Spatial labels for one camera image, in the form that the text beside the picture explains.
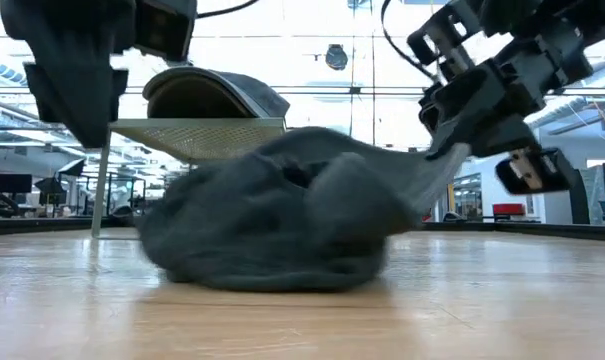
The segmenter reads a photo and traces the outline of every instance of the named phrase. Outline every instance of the wooden floor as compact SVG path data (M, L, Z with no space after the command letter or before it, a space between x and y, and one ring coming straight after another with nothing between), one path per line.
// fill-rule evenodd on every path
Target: wooden floor
M256 295L110 236L0 237L0 359L605 359L605 242L418 232L357 292Z

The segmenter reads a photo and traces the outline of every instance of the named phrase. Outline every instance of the black monitor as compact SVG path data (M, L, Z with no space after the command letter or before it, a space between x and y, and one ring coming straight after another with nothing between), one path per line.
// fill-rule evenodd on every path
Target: black monitor
M31 174L0 174L0 192L9 194L30 193L33 188Z

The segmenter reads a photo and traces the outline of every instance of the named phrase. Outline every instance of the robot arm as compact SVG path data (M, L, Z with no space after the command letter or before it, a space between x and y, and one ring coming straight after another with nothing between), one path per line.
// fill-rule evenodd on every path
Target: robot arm
M197 0L1 0L7 34L24 40L35 63L25 64L42 121L64 123L85 148L106 144L118 118L128 72L110 56L132 47L167 62L185 63L197 18Z
M463 43L480 31L513 40L476 65ZM544 108L549 92L593 74L584 48L602 39L605 0L449 2L407 41L419 62L413 65L431 78L426 65L437 62L441 70L420 101L431 158L455 143L469 144L477 157L508 151L496 172L511 193L568 190L570 164L559 149L542 149L524 119Z

